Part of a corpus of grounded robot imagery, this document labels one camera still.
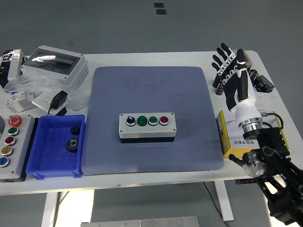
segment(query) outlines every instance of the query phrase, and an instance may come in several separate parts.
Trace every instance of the red button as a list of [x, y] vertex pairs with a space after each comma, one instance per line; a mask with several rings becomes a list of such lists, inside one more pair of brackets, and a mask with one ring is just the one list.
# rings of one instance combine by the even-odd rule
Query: red button
[[16, 143], [16, 141], [17, 140], [15, 137], [10, 136], [5, 139], [5, 144], [8, 146], [13, 146]]
[[9, 119], [9, 125], [12, 127], [18, 127], [22, 123], [22, 117], [15, 115]]
[[163, 117], [160, 118], [160, 124], [161, 125], [165, 126], [165, 125], [168, 125], [168, 123], [169, 123], [168, 117], [163, 116]]

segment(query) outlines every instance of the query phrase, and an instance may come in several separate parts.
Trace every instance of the black robotic arm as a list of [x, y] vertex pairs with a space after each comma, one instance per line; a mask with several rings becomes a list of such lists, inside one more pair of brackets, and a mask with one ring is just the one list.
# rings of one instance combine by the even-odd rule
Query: black robotic arm
[[[213, 86], [223, 84], [226, 104], [235, 113], [239, 128], [243, 128], [245, 140], [257, 140], [260, 149], [255, 149], [238, 159], [229, 159], [243, 167], [247, 175], [254, 177], [268, 200], [270, 215], [286, 225], [297, 222], [303, 227], [303, 171], [296, 167], [289, 157], [281, 128], [262, 128], [262, 116], [255, 107], [255, 95], [245, 64], [242, 49], [235, 54], [228, 46], [217, 48], [219, 56], [212, 66], [217, 70]], [[285, 181], [283, 187], [275, 178], [280, 175]], [[266, 182], [277, 190], [272, 194]]]

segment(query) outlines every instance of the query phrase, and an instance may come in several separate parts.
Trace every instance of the power adapter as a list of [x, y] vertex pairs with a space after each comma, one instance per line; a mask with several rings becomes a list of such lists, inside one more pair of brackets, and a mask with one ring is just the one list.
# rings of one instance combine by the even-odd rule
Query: power adapter
[[58, 107], [60, 107], [66, 101], [66, 98], [67, 93], [65, 91], [60, 91], [58, 94], [56, 94], [51, 101], [48, 114], [52, 108], [57, 109]]

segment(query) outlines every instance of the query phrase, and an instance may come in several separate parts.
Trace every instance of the push button box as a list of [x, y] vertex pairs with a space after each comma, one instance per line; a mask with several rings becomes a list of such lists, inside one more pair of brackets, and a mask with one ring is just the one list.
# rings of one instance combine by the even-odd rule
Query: push button box
[[35, 120], [31, 115], [10, 116], [0, 140], [0, 182], [26, 178], [24, 163]]
[[121, 143], [173, 142], [177, 127], [175, 114], [121, 113], [119, 136]]

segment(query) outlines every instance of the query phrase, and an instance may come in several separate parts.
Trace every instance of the yellow box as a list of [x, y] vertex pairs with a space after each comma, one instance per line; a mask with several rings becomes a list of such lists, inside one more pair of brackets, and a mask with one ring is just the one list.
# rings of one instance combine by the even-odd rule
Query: yellow box
[[[273, 113], [273, 111], [264, 110], [260, 112]], [[262, 119], [264, 122], [271, 124], [273, 127], [281, 127], [279, 120], [277, 120], [274, 115], [262, 117]], [[239, 129], [234, 113], [221, 110], [217, 116], [217, 124], [224, 158], [228, 158], [230, 154], [234, 154], [237, 158], [242, 158], [245, 152], [260, 148], [257, 140], [245, 140], [243, 138], [244, 131], [243, 129]], [[282, 131], [281, 134], [285, 141], [286, 147], [288, 148], [287, 141]]]

